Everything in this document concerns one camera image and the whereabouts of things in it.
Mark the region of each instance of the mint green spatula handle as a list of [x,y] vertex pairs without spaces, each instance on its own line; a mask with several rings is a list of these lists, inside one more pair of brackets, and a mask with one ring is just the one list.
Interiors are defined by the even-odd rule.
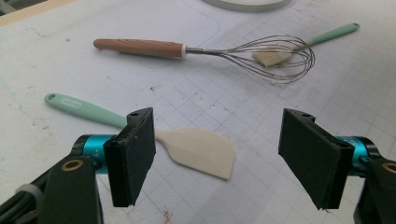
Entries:
[[50,93],[46,95],[44,100],[47,104],[59,110],[84,119],[98,121],[119,128],[124,128],[127,124],[126,117],[71,96]]
[[323,35],[318,35],[314,38],[312,38],[312,44],[318,44],[327,40],[331,40],[333,38],[336,38],[341,35],[347,35],[349,33],[355,32],[361,27],[357,23],[350,23],[347,25],[340,26],[338,28],[335,28],[327,33],[324,33]]

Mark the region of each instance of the whisk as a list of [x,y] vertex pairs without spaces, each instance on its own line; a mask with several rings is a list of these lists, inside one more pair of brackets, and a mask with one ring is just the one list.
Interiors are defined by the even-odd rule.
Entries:
[[[290,35],[268,36],[232,49],[188,48],[181,43],[141,39],[96,39],[93,45],[98,49],[165,58],[185,58],[187,54],[218,56],[274,84],[286,84],[300,79],[315,63],[312,49],[302,39]],[[290,53],[293,57],[292,60],[265,67],[252,56],[253,53],[264,52]]]

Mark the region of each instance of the spatula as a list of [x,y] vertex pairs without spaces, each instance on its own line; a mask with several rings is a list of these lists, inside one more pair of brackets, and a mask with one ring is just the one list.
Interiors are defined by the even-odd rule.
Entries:
[[[305,40],[305,44],[307,46],[316,45],[318,43],[334,39],[336,37],[347,35],[349,33],[355,32],[359,29],[359,25],[357,23],[350,23],[347,25],[340,26],[335,28],[327,33],[322,35],[318,35],[312,39]],[[268,49],[263,49],[258,52],[253,53],[253,58],[261,63],[265,67],[271,67],[280,63],[284,63],[288,61],[293,55],[294,50],[305,48],[303,43],[295,44],[292,46],[274,46],[269,47]]]
[[[104,124],[124,128],[126,117],[77,98],[50,93],[45,102],[63,112]],[[197,128],[175,131],[155,129],[156,140],[163,143],[171,159],[192,169],[228,179],[233,170],[235,150],[224,137]]]

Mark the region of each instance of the white table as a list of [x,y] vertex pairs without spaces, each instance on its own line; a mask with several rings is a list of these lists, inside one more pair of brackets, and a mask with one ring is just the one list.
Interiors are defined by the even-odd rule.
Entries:
[[[349,177],[341,209],[318,211],[277,155],[283,108],[317,117],[334,135],[363,135],[396,160],[396,3],[292,1],[241,13],[203,1],[76,0],[0,27],[0,202],[67,155],[85,133],[116,128],[50,108],[69,94],[120,114],[154,107],[155,126],[195,126],[228,137],[229,181],[173,163],[163,146],[136,207],[113,208],[98,185],[106,223],[353,223],[362,179]],[[222,59],[163,60],[99,51],[95,38],[146,38],[222,49],[268,35],[312,37],[358,22],[358,32],[314,46],[314,68],[278,87]]]

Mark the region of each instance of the metal whisk wires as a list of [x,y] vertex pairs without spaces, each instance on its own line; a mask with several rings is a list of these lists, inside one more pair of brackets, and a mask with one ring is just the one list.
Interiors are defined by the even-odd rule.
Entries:
[[[187,53],[219,56],[237,64],[256,77],[273,84],[287,84],[303,77],[314,66],[314,51],[306,43],[295,36],[272,35],[257,39],[233,49],[193,49]],[[253,53],[289,53],[289,60],[265,67],[252,57]]]

